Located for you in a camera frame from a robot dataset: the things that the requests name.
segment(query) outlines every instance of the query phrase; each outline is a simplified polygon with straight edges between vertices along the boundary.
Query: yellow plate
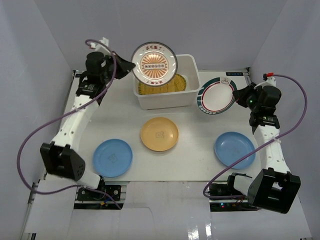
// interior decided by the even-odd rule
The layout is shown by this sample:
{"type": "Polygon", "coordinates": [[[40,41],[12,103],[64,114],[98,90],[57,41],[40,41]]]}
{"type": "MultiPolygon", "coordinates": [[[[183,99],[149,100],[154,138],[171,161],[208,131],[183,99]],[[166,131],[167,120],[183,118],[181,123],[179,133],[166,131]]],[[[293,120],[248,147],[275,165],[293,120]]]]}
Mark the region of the yellow plate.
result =
{"type": "Polygon", "coordinates": [[[179,131],[177,125],[170,119],[155,117],[143,125],[140,135],[147,148],[162,152],[169,150],[177,143],[179,131]]]}
{"type": "Polygon", "coordinates": [[[173,93],[184,91],[186,87],[186,79],[182,75],[176,74],[169,83],[163,86],[148,86],[139,82],[138,93],[139,95],[173,93]]]}

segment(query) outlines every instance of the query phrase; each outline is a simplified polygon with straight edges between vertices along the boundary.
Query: blue plastic plate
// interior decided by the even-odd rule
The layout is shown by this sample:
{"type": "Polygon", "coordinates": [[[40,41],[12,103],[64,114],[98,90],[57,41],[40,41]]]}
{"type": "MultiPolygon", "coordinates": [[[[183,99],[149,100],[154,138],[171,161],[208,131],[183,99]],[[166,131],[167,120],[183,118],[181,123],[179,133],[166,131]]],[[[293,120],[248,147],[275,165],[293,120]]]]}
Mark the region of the blue plastic plate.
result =
{"type": "Polygon", "coordinates": [[[123,140],[110,139],[101,143],[93,154],[94,169],[102,176],[113,178],[124,174],[132,163],[131,147],[123,140]]]}
{"type": "MultiPolygon", "coordinates": [[[[221,134],[214,144],[214,151],[218,159],[226,166],[230,166],[243,156],[255,150],[253,143],[245,135],[229,131],[221,134]]],[[[233,169],[245,169],[255,160],[256,154],[247,157],[233,169]]]]}

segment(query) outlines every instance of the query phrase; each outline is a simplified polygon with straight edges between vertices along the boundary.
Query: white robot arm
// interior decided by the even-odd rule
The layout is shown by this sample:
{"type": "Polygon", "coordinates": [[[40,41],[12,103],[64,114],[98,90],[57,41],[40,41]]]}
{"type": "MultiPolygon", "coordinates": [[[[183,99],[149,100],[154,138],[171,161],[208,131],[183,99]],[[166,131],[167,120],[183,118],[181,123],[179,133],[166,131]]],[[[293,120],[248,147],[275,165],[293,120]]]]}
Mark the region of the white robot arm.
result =
{"type": "Polygon", "coordinates": [[[251,110],[249,124],[258,146],[274,139],[260,150],[261,172],[253,179],[246,174],[233,173],[228,178],[233,195],[247,196],[249,205],[286,214],[300,188],[298,176],[292,175],[283,156],[279,136],[280,124],[274,115],[281,92],[276,88],[273,73],[263,76],[264,82],[251,83],[234,91],[239,105],[251,110]]]}
{"type": "MultiPolygon", "coordinates": [[[[108,45],[107,39],[101,40],[108,45]]],[[[68,178],[82,186],[97,189],[102,177],[86,169],[86,162],[78,155],[81,136],[94,112],[98,109],[104,96],[99,95],[106,89],[114,71],[115,63],[106,49],[91,52],[86,56],[86,71],[81,74],[79,86],[76,91],[72,110],[75,113],[69,115],[58,134],[51,143],[43,143],[40,153],[46,171],[49,174],[68,178]],[[77,110],[81,106],[98,99],[77,110]]],[[[115,78],[126,76],[136,65],[112,53],[116,59],[115,78]]]]}

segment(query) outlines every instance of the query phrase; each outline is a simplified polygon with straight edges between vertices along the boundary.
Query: white wall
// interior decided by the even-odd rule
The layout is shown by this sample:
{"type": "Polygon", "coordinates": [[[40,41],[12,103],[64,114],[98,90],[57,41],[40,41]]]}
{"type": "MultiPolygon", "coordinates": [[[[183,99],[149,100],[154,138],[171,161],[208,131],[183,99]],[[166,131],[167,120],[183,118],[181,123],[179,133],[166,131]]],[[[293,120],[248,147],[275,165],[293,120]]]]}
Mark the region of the white wall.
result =
{"type": "MultiPolygon", "coordinates": [[[[30,194],[16,170],[18,148],[61,114],[72,74],[33,0],[0,0],[0,73],[0,239],[17,240],[30,194]]],[[[30,184],[44,169],[40,146],[57,127],[36,134],[22,153],[30,184]]]]}
{"type": "MultiPolygon", "coordinates": [[[[288,0],[252,65],[252,80],[275,72],[296,78],[308,96],[308,110],[300,127],[282,140],[286,162],[301,178],[299,197],[313,239],[320,240],[320,1],[288,0]]],[[[281,132],[300,117],[303,96],[289,80],[279,78],[282,91],[276,114],[281,132]]]]}
{"type": "Polygon", "coordinates": [[[35,0],[72,69],[88,38],[110,39],[121,57],[148,41],[191,54],[199,69],[252,65],[286,0],[35,0]]]}

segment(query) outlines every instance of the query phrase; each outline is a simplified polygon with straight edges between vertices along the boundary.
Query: white plastic container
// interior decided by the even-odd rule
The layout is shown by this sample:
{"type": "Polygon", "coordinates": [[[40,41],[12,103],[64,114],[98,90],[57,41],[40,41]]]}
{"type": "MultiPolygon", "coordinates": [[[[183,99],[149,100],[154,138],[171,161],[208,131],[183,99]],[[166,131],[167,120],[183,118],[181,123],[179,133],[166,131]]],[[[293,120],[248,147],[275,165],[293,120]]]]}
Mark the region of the white plastic container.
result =
{"type": "Polygon", "coordinates": [[[177,74],[182,75],[186,81],[184,91],[140,95],[139,81],[133,76],[133,92],[138,97],[140,106],[144,110],[165,109],[192,105],[201,88],[196,61],[190,54],[176,55],[178,62],[177,74]]]}

